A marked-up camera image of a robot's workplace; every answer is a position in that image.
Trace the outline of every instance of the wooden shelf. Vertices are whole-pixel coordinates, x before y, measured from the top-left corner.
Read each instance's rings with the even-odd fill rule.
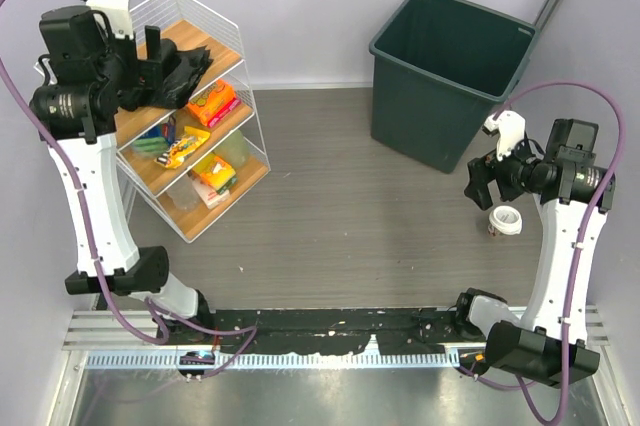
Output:
[[[176,169],[163,168],[157,164],[153,158],[144,158],[137,155],[131,146],[126,148],[122,152],[122,155],[129,163],[129,166],[133,168],[144,184],[147,185],[149,191],[151,191],[154,196],[158,196],[167,189],[167,186],[186,173],[194,164],[200,161],[205,154],[210,152],[231,130],[240,126],[251,116],[253,116],[253,109],[245,103],[240,103],[233,111],[216,124],[213,129],[208,130],[211,133],[209,139]],[[193,126],[194,128],[202,130],[207,129],[187,111],[179,109],[176,111],[176,137],[183,133],[185,126]]]
[[[207,33],[185,20],[180,20],[162,31],[162,37],[172,39],[180,50],[206,46],[211,52],[213,63],[202,77],[195,91],[221,77],[242,61],[242,57],[238,53],[227,48],[224,44],[216,41]],[[138,57],[146,58],[146,46],[144,44],[138,48]],[[171,110],[163,108],[154,108],[153,105],[140,107],[133,112],[121,109],[116,114],[116,141],[118,148],[127,146],[131,141],[169,116],[171,112]]]
[[[171,219],[178,225],[185,237],[189,241],[193,241],[268,172],[269,168],[266,164],[263,164],[254,156],[251,156],[247,163],[236,171],[238,181],[231,188],[231,197],[213,209],[207,208],[207,206],[201,202],[191,211],[182,211],[174,206],[173,201],[166,193],[160,196],[158,201]]]

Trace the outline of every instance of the white cup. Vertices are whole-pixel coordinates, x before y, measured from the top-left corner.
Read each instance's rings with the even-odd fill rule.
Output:
[[[489,227],[491,236],[513,236],[522,231],[522,215],[511,206],[498,206],[489,215]]]

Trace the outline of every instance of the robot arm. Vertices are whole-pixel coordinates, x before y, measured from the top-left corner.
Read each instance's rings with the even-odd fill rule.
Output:
[[[607,212],[611,209],[614,180],[602,196],[589,222],[586,239],[575,238],[587,203],[605,169],[593,165],[598,126],[577,120],[555,121],[544,157],[532,151],[524,132],[524,119],[505,111],[489,118],[485,131],[499,132],[496,150],[469,162],[465,196],[482,209],[492,206],[488,184],[496,181],[503,201],[531,193],[543,226],[543,243],[533,294],[522,318],[509,311],[506,301],[469,289],[458,299],[458,324],[467,332],[487,338],[488,366],[550,386],[560,383],[563,306],[574,248],[582,249],[570,315],[571,382],[593,374],[599,355],[585,348],[586,293],[591,262]]]
[[[204,297],[169,272],[165,248],[136,247],[116,176],[114,118],[118,107],[135,110],[161,91],[163,81],[179,63],[177,48],[170,40],[160,40],[159,29],[147,26],[147,59],[139,60],[129,0],[85,1],[86,6],[43,14],[40,31],[49,54],[40,62],[49,59],[57,81],[53,83],[43,68],[45,82],[36,89],[30,108],[80,177],[110,291],[140,300],[151,298],[163,309],[210,327],[212,318]],[[77,238],[77,271],[65,281],[67,292],[100,292],[76,188],[62,158],[53,149],[49,151],[67,192]]]

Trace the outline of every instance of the plastic bin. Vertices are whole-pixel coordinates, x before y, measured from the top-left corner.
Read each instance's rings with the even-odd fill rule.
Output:
[[[531,24],[467,1],[405,0],[369,45],[371,136],[452,172],[519,81],[537,35]]]

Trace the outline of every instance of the orange box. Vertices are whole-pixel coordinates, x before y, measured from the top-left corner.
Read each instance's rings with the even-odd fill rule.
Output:
[[[233,86],[219,79],[198,96],[189,100],[186,107],[200,123],[209,126],[220,108],[233,101],[235,97]]]

